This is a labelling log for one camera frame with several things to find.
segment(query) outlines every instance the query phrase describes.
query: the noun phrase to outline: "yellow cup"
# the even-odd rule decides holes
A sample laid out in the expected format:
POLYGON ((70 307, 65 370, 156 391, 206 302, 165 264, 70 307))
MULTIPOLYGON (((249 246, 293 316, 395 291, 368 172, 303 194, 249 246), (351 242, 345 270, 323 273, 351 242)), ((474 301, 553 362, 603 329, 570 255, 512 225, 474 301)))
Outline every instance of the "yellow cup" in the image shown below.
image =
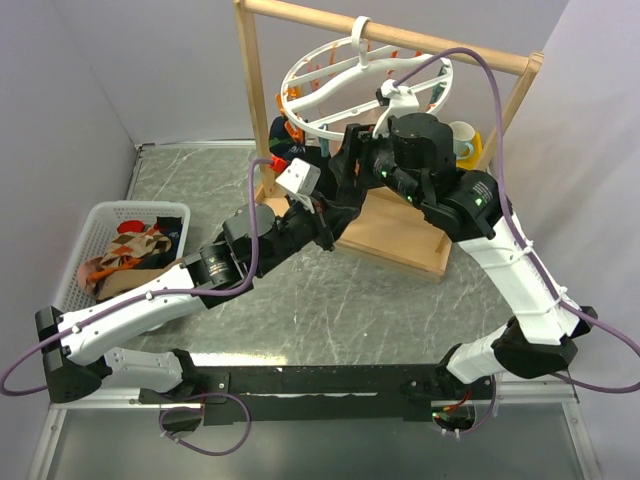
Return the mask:
POLYGON ((473 155, 456 162, 458 167, 464 168, 465 170, 473 170, 478 164, 478 160, 480 160, 480 154, 482 153, 482 137, 480 136, 480 132, 476 132, 471 140, 471 145, 473 146, 473 155))

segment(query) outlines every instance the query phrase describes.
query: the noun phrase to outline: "red cloth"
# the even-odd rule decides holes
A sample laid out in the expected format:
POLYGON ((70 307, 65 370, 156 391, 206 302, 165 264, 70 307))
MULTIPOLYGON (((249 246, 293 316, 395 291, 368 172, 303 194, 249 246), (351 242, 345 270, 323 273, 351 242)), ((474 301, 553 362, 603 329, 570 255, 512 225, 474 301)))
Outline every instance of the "red cloth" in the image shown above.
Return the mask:
POLYGON ((144 223, 140 220, 127 220, 122 222, 118 227, 118 233, 142 233, 144 232, 144 223))

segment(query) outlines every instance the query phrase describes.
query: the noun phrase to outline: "white wall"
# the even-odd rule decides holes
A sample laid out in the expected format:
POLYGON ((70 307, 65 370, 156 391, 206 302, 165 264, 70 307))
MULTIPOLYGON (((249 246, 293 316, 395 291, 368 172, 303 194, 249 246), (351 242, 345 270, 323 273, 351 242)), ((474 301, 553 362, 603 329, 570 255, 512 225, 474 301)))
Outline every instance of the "white wall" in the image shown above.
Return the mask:
MULTIPOLYGON (((571 296, 640 341, 640 4, 571 0, 507 134, 508 192, 536 250, 571 296)), ((576 378, 640 380, 640 362, 594 331, 576 378)), ((607 480, 638 478, 640 393, 579 390, 607 480)))
MULTIPOLYGON (((123 197, 134 154, 52 3, 0 2, 0 369, 36 342, 84 217, 123 197)), ((10 386, 43 380, 36 358, 10 386)), ((25 478, 47 403, 0 397, 2 478, 25 478)))
MULTIPOLYGON (((232 0, 53 0, 135 143, 251 138, 232 0)), ((528 55, 567 0, 294 0, 336 13, 528 55)), ((259 18, 267 104, 295 61, 339 35, 259 18)), ((442 118, 493 125, 479 69, 456 65, 442 118)), ((506 93, 513 79, 499 76, 506 93)))

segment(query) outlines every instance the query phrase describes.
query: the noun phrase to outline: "cable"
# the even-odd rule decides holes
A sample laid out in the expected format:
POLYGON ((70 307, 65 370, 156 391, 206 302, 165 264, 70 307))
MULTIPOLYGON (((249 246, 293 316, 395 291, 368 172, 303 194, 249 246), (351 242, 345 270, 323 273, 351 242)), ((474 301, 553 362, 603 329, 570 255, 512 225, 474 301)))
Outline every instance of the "cable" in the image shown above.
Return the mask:
MULTIPOLYGON (((511 217, 511 213, 509 211, 509 201, 507 199, 507 189, 506 189, 506 182, 504 178, 504 154, 503 154, 504 134, 502 129, 502 104, 500 101, 500 93, 498 92, 498 84, 496 83, 495 76, 493 75, 493 71, 491 70, 491 67, 489 67, 489 64, 487 64, 485 59, 482 58, 482 56, 477 52, 474 52, 473 50, 465 47, 450 48, 448 50, 444 50, 438 53, 437 55, 433 55, 432 57, 428 58, 418 67, 416 67, 414 70, 406 73, 400 79, 393 82, 393 86, 397 87, 398 85, 406 82, 409 78, 413 77, 420 70, 432 64, 433 62, 439 60, 440 58, 448 57, 449 55, 453 55, 456 53, 462 53, 464 55, 469 55, 470 57, 472 57, 483 68, 489 80, 489 85, 491 86, 491 91, 493 93, 495 115, 496 115, 496 172, 495 173, 496 173, 496 181, 498 182, 498 197, 500 199, 500 208, 502 209, 502 215, 504 216, 507 226, 509 227, 509 230, 511 231, 511 234, 515 238, 517 244, 520 246, 520 248, 526 248, 527 239, 520 234, 520 231, 518 230, 518 227, 515 225, 515 222, 513 221, 513 218, 511 217)), ((553 280, 551 280, 551 277, 549 276, 547 270, 544 268, 544 266, 542 265, 542 262, 540 261, 538 256, 535 254, 535 252, 532 251, 527 255, 529 256, 529 259, 531 260, 531 263, 533 264, 534 268, 540 275, 540 278, 542 278, 542 281, 544 282, 545 286, 551 293, 551 296, 555 300, 560 299, 559 305, 562 308, 573 313, 574 315, 577 315, 579 318, 581 318, 588 324, 596 326, 601 330, 604 330, 605 332, 609 333, 610 335, 613 335, 618 340, 628 345, 635 352, 635 354, 638 357, 640 357, 640 345, 634 342, 631 338, 629 338, 624 333, 617 330, 615 327, 612 327, 611 325, 607 325, 606 323, 598 320, 597 318, 593 318, 592 316, 587 315, 586 313, 574 308, 572 305, 562 300, 560 297, 560 293, 556 290, 555 286, 553 285, 553 280)), ((582 387, 587 390, 592 390, 594 392, 621 394, 621 393, 632 393, 640 390, 640 382, 634 385, 629 385, 627 387, 601 387, 599 385, 592 385, 590 383, 574 380, 570 377, 567 377, 565 375, 558 374, 558 373, 554 373, 552 375, 555 376, 556 378, 560 378, 561 380, 564 380, 565 382, 571 385, 582 387)))
POLYGON ((209 457, 222 457, 224 455, 229 455, 230 453, 233 453, 235 451, 237 451, 242 445, 244 445, 244 442, 246 442, 247 438, 249 437, 249 432, 251 432, 251 413, 249 412, 249 408, 247 407, 247 404, 244 403, 239 397, 236 397, 235 395, 231 395, 230 393, 222 393, 222 392, 210 392, 210 393, 201 393, 198 395, 193 395, 192 397, 187 397, 184 400, 185 401, 189 401, 189 400, 198 400, 198 399, 204 399, 204 398, 208 398, 208 397, 225 397, 225 398, 229 398, 231 400, 233 400, 234 402, 238 403, 238 405, 240 405, 240 407, 242 407, 242 411, 244 412, 244 416, 246 418, 246 427, 244 430, 244 433, 242 434, 242 437, 240 438, 240 440, 238 441, 238 443, 236 443, 233 447, 229 448, 228 450, 223 450, 221 452, 215 452, 212 450, 205 450, 203 448, 200 447, 196 447, 195 445, 189 443, 189 442, 185 442, 184 440, 182 440, 181 438, 177 438, 175 435, 173 435, 171 432, 165 430, 162 421, 164 420, 164 417, 166 417, 169 412, 200 412, 200 408, 190 408, 190 407, 174 407, 174 408, 169 408, 167 410, 165 410, 164 412, 162 412, 160 414, 160 416, 158 417, 158 424, 160 425, 160 430, 162 430, 162 436, 167 437, 169 440, 172 440, 173 442, 177 443, 178 445, 182 445, 183 447, 187 447, 189 450, 193 450, 196 453, 201 453, 203 455, 207 455, 209 457))
POLYGON ((442 411, 446 413, 454 413, 456 410, 458 410, 458 408, 460 408, 462 405, 468 402, 470 398, 471 398, 471 389, 467 390, 467 392, 462 397, 462 400, 460 400, 458 403, 454 405, 447 405, 442 409, 442 411))
MULTIPOLYGON (((151 294, 154 297, 162 296, 162 295, 197 295, 197 296, 205 296, 205 297, 227 297, 227 296, 235 296, 244 292, 253 281, 256 272, 258 271, 258 220, 256 218, 256 204, 255 198, 253 194, 253 178, 254 178, 254 170, 257 165, 260 164, 271 164, 271 160, 265 160, 261 158, 257 158, 251 162, 249 167, 249 221, 251 224, 251 262, 249 264, 249 271, 247 272, 247 276, 244 281, 238 285, 237 287, 228 289, 228 290, 202 290, 197 288, 173 288, 168 290, 155 290, 152 291, 151 294)), ((101 318, 106 317, 107 315, 111 315, 114 312, 121 310, 122 308, 128 307, 129 305, 133 305, 134 303, 146 300, 146 294, 136 295, 135 297, 127 298, 115 305, 112 305, 109 308, 102 310, 101 312, 96 313, 95 315, 90 316, 89 318, 78 322, 78 328, 84 328, 87 325, 92 324, 93 322, 100 320, 101 318)), ((41 385, 39 387, 28 388, 26 390, 11 390, 7 388, 7 379, 13 373, 13 371, 18 368, 27 358, 36 353, 39 350, 51 345, 54 342, 59 341, 60 339, 70 335, 72 333, 71 327, 58 332, 49 338, 41 341, 37 345, 31 347, 27 352, 25 352, 22 356, 20 356, 9 368, 0 375, 0 393, 8 397, 21 397, 24 395, 31 395, 33 393, 42 392, 47 389, 46 385, 41 385)))
POLYGON ((485 424, 485 422, 493 414, 493 409, 496 406, 496 401, 497 401, 497 398, 498 398, 498 387, 497 387, 497 383, 496 382, 497 382, 496 377, 494 375, 492 375, 491 376, 491 401, 489 402, 489 408, 487 408, 487 411, 482 416, 482 418, 480 420, 478 420, 476 423, 474 423, 473 426, 471 428, 467 429, 467 430, 458 430, 458 431, 445 430, 448 434, 454 435, 454 436, 468 435, 470 433, 475 432, 480 427, 482 427, 482 425, 485 424))

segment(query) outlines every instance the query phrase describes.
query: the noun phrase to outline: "black bracket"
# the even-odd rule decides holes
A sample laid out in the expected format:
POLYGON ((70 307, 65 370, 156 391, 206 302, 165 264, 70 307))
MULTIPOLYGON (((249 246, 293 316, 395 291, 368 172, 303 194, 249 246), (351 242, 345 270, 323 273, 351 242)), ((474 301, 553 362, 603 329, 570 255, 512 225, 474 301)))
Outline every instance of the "black bracket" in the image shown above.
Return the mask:
MULTIPOLYGON (((452 385, 443 391, 436 367, 433 364, 196 367, 201 383, 192 394, 204 390, 236 395, 247 405, 254 421, 402 418, 428 422, 432 420, 432 401, 460 399, 469 388, 474 400, 491 398, 486 378, 472 385, 452 385)), ((142 390, 139 400, 143 404, 167 401, 150 390, 142 390)), ((224 401, 214 397, 206 402, 205 425, 244 420, 244 413, 235 402, 221 400, 224 401)), ((182 403, 180 398, 174 401, 182 403)))

